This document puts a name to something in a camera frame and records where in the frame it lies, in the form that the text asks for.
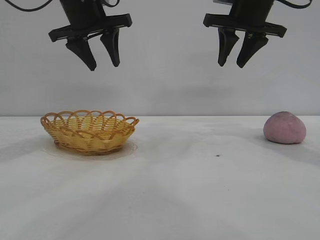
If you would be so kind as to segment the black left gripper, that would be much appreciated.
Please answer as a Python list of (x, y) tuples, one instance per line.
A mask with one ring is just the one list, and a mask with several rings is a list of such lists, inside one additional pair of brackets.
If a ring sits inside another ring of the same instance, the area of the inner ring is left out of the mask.
[(48, 35), (52, 42), (68, 39), (66, 48), (78, 56), (84, 64), (94, 71), (97, 67), (89, 43), (83, 39), (90, 35), (102, 34), (100, 41), (106, 48), (114, 67), (120, 64), (119, 28), (131, 27), (129, 13), (106, 15), (102, 0), (61, 0), (60, 4), (69, 25), (51, 30)]

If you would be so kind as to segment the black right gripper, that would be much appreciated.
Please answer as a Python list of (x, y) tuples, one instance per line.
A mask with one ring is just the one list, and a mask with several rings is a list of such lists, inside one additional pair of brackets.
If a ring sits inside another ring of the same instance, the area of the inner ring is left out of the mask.
[(272, 0), (235, 0), (229, 14), (205, 15), (204, 26), (218, 28), (218, 64), (221, 67), (225, 65), (239, 40), (236, 31), (246, 32), (236, 60), (240, 68), (243, 68), (251, 57), (268, 43), (266, 35), (284, 37), (287, 32), (286, 27), (267, 22), (273, 3)]

